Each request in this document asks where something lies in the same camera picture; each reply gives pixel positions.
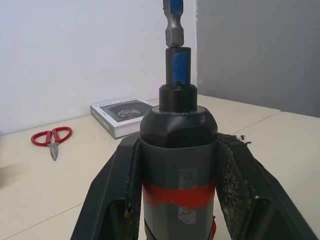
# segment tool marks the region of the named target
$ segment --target scissor blade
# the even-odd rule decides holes
[[[58,144],[50,143],[50,144],[48,144],[48,147],[50,148],[50,154],[51,154],[51,157],[52,157],[53,161],[57,160]]]

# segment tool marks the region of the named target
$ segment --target book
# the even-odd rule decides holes
[[[110,101],[90,106],[92,116],[114,138],[118,139],[140,131],[146,112],[155,106],[137,97]]]

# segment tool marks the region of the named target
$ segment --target scissor handle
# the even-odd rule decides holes
[[[64,138],[60,138],[58,132],[60,131],[69,131],[68,134],[64,137]],[[65,140],[67,140],[68,138],[71,137],[72,135],[72,129],[68,126],[61,126],[61,127],[57,127],[55,129],[52,129],[52,134],[54,136],[54,141],[56,143],[63,143]]]
[[[34,144],[34,145],[37,145],[37,146],[41,146],[41,147],[46,147],[48,144],[51,143],[51,131],[42,131],[42,132],[39,132],[39,133],[36,133],[35,135],[33,135],[31,137],[31,142]],[[45,136],[45,142],[38,142],[36,141],[37,138],[41,137],[41,136]]]

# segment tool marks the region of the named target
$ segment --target red scissors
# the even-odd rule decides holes
[[[64,138],[60,138],[58,132],[60,131],[68,131],[67,135]],[[51,136],[54,136],[54,142],[51,143]],[[52,129],[52,131],[42,131],[39,133],[36,133],[31,137],[31,142],[34,145],[41,146],[41,147],[49,147],[50,148],[50,154],[52,159],[55,161],[58,156],[58,145],[63,143],[65,140],[70,138],[72,135],[72,129],[68,126],[61,126],[57,127],[55,129]],[[41,136],[45,137],[45,142],[38,142],[36,141],[37,138]]]

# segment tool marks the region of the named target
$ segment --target screwdriver bit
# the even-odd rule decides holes
[[[165,30],[166,45],[169,48],[182,47],[185,43],[181,16],[184,12],[183,0],[163,0],[164,15],[168,20]]]

